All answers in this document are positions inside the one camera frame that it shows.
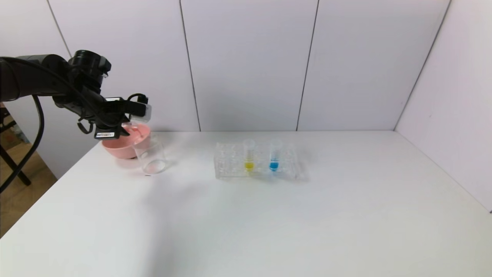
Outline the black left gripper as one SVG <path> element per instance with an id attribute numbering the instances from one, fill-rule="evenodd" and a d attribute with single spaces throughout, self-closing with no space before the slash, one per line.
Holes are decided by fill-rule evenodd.
<path id="1" fill-rule="evenodd" d="M 116 124 L 111 126 L 100 121 L 96 121 L 94 138 L 96 140 L 117 140 L 120 137 L 128 137 L 130 134 L 127 130 L 125 130 L 125 128 L 123 128 L 123 124 L 128 123 L 129 121 L 130 120 L 126 115 L 123 115 Z"/>

